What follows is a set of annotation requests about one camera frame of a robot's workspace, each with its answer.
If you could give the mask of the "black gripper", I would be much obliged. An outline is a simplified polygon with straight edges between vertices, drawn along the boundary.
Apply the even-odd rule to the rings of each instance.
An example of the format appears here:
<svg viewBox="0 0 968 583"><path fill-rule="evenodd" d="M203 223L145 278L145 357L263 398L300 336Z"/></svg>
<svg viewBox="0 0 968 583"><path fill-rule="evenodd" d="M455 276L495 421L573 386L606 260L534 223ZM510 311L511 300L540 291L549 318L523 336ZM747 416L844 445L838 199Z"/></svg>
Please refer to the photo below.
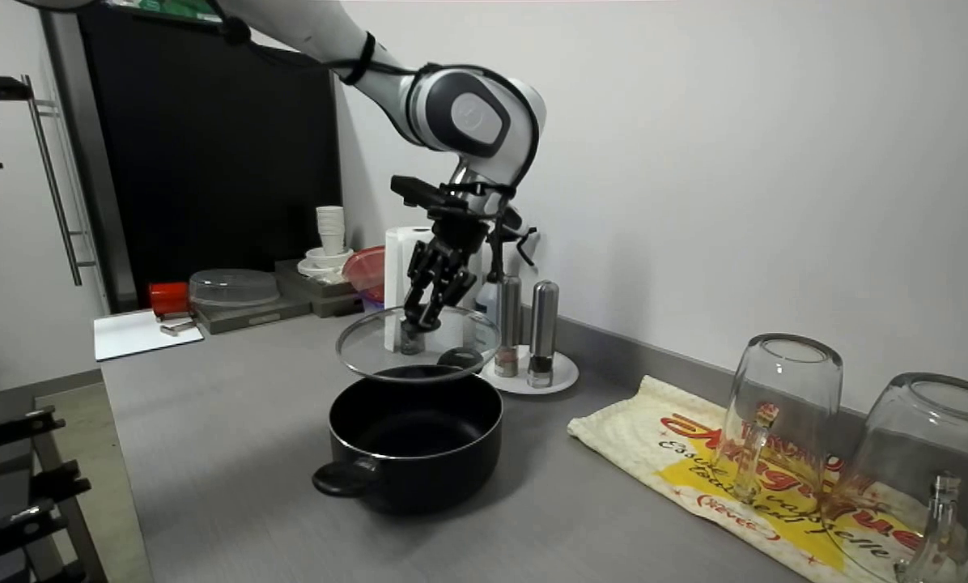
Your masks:
<svg viewBox="0 0 968 583"><path fill-rule="evenodd" d="M416 330L438 330L440 311L456 307L473 287L468 272L484 242L511 242L523 236L523 212L511 206L511 184L448 180L427 184L413 176L395 176L388 187L432 218L432 242L419 242L408 261L404 320Z"/></svg>

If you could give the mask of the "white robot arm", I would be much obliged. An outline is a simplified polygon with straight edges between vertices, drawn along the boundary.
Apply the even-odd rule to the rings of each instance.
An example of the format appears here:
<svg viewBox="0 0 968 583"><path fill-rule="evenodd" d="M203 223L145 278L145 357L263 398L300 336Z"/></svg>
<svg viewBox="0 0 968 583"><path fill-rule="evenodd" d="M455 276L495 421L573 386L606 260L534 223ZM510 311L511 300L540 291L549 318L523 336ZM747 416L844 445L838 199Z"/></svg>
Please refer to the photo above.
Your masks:
<svg viewBox="0 0 968 583"><path fill-rule="evenodd" d="M484 65L404 68L340 0L203 3L220 15L228 40L248 42L250 33L266 33L298 49L365 95L403 140L456 155L448 184L391 178L391 191L432 218L432 241L413 252L403 325L416 332L438 330L440 311L456 307L473 287L469 260L499 232L539 158L540 95Z"/></svg>

